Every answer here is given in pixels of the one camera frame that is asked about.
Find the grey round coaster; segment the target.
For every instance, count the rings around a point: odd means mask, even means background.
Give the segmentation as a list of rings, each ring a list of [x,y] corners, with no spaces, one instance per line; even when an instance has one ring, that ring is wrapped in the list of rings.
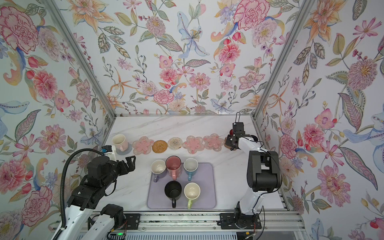
[[[116,153],[121,156],[128,155],[132,151],[132,149],[132,145],[128,144],[128,147],[124,151],[121,151],[120,149],[116,148]]]

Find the cream mug pink handle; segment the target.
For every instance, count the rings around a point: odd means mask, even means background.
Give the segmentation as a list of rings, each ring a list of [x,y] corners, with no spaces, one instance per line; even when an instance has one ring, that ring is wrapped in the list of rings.
[[[113,145],[120,152],[124,152],[129,148],[129,143],[126,139],[126,136],[123,134],[115,135],[112,139]]]

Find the cream mug purple handle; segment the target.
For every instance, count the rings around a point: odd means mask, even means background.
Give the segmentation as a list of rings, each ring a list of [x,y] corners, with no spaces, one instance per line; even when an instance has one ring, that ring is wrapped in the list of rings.
[[[151,165],[153,182],[157,183],[160,179],[164,178],[167,173],[166,162],[163,160],[156,160]]]

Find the woven tan round coaster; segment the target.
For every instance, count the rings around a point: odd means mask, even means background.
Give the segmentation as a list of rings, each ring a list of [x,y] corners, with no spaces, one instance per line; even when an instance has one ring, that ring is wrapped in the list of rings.
[[[168,143],[163,140],[155,141],[152,150],[156,154],[164,153],[168,149]]]

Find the colourful patterned round coaster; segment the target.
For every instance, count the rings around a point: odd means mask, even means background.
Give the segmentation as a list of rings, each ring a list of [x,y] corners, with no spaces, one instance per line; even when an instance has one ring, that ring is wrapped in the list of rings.
[[[183,140],[178,137],[173,137],[168,141],[168,148],[176,151],[183,146]]]

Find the black mug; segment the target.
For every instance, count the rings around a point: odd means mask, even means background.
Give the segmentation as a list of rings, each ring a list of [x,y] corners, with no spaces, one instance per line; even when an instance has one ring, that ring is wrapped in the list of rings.
[[[177,181],[168,182],[165,186],[165,195],[172,201],[172,208],[177,207],[177,200],[182,195],[182,185]]]

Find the cream mug green handle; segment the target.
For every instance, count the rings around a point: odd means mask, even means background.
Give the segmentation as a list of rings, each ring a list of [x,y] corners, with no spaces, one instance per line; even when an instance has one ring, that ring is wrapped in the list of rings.
[[[184,195],[188,200],[188,210],[190,210],[193,206],[193,204],[197,201],[197,199],[200,197],[201,194],[201,188],[196,183],[188,183],[184,188]]]

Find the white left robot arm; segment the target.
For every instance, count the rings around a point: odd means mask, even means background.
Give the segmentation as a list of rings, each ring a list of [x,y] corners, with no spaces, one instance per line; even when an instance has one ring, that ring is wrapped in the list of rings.
[[[65,202],[61,226],[56,230],[54,240],[74,240],[79,235],[99,201],[108,196],[106,189],[116,184],[119,176],[136,169],[136,156],[126,157],[125,161],[113,161],[107,156],[100,156],[89,162],[87,168],[88,175]],[[136,217],[127,217],[124,214],[123,207],[107,204],[83,239],[101,240],[108,233],[130,227],[136,221]]]

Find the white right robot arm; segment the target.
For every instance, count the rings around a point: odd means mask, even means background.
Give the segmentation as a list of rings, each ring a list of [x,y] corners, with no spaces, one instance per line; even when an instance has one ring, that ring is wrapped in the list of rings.
[[[282,173],[278,154],[264,148],[264,143],[245,132],[244,123],[234,122],[225,140],[231,151],[241,150],[248,156],[246,179],[248,190],[234,209],[237,224],[250,221],[264,196],[277,192],[282,184]]]

